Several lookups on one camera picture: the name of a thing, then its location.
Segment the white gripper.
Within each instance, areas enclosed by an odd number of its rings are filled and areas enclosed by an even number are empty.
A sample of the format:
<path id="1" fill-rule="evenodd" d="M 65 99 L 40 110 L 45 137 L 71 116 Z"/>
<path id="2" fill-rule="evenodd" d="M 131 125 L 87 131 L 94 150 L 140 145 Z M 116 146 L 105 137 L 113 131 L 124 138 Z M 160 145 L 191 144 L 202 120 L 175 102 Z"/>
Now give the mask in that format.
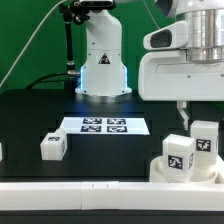
<path id="1" fill-rule="evenodd" d="M 145 101 L 178 101 L 188 130 L 187 101 L 224 101 L 224 62 L 191 63 L 184 50 L 147 53 L 140 61 L 138 91 Z"/>

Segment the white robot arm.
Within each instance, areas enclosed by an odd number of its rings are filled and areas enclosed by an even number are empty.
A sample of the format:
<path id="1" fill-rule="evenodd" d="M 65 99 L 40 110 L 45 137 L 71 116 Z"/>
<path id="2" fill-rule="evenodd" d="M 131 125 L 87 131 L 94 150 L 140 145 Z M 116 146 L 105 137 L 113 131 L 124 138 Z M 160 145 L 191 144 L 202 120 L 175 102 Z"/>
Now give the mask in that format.
<path id="1" fill-rule="evenodd" d="M 93 101 L 130 92 L 121 61 L 121 24 L 110 15 L 125 0 L 78 0 L 87 22 L 87 60 L 77 92 Z M 169 26 L 147 34 L 138 92 L 145 101 L 175 101 L 187 121 L 189 101 L 224 101 L 224 0 L 154 0 Z"/>

